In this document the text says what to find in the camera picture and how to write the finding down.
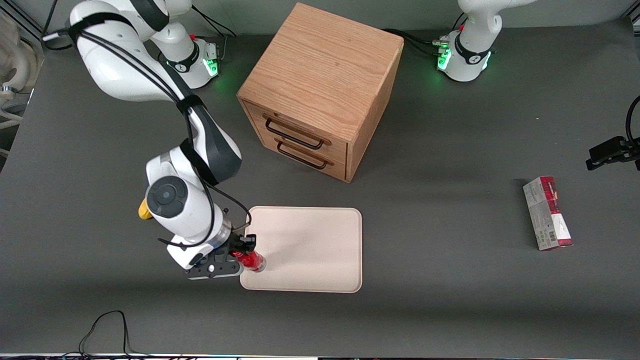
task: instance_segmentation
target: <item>black metal handle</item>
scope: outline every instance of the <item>black metal handle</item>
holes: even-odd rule
[[[316,170],[322,170],[322,169],[324,169],[326,167],[326,164],[328,164],[328,161],[326,161],[326,160],[323,162],[322,165],[316,165],[314,163],[310,163],[309,161],[304,160],[303,158],[300,158],[298,156],[295,156],[294,154],[291,154],[290,152],[286,152],[286,151],[282,150],[281,146],[282,146],[282,142],[278,142],[278,152],[280,154],[283,154],[284,156],[288,156],[288,157],[292,158],[293,160],[298,160],[299,162],[301,162],[301,163],[303,163],[305,165],[308,165],[308,166],[310,166],[310,167],[312,167],[312,168],[314,168]]]
[[[270,118],[267,118],[267,122],[265,124],[265,126],[267,127],[267,130],[271,131],[274,134],[280,135],[285,139],[291,140],[294,143],[300,144],[304,147],[308,147],[311,150],[318,150],[320,149],[320,146],[322,146],[322,144],[324,144],[324,140],[320,140],[320,142],[317,145],[311,145],[310,143],[304,142],[302,140],[296,139],[295,137],[291,136],[291,135],[287,135],[285,133],[283,133],[282,131],[276,130],[272,127],[269,127],[269,124],[272,123]]]

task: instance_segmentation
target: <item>red and white box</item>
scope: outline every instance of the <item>red and white box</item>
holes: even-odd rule
[[[546,251],[573,245],[558,206],[554,177],[541,176],[523,186],[523,189],[536,231],[538,249]]]

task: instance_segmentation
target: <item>red bottle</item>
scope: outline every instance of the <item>red bottle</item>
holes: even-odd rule
[[[261,272],[267,266],[264,256],[255,251],[251,251],[248,255],[244,255],[239,251],[233,251],[231,255],[235,257],[240,264],[244,265],[247,270],[253,272]]]

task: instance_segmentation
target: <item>gray tabletop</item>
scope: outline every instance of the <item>gray tabletop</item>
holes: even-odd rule
[[[220,187],[247,206],[359,209],[362,289],[186,280],[154,240],[168,232],[136,214],[146,161],[186,136],[179,112],[112,99],[77,53],[49,53],[0,175],[3,352],[72,351],[95,317],[121,309],[144,352],[640,356],[640,174],[584,164],[624,133],[638,94],[628,20],[505,29],[473,83],[406,46],[352,184],[260,145],[235,93],[269,40],[229,40],[221,77],[198,92],[243,152]],[[556,176],[572,248],[536,248],[522,183],[542,175]],[[120,331],[106,319],[88,350],[119,351]]]

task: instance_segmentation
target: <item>wooden drawer cabinet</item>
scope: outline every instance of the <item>wooden drawer cabinet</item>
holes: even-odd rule
[[[349,183],[402,48],[401,37],[298,3],[237,96],[267,149]]]

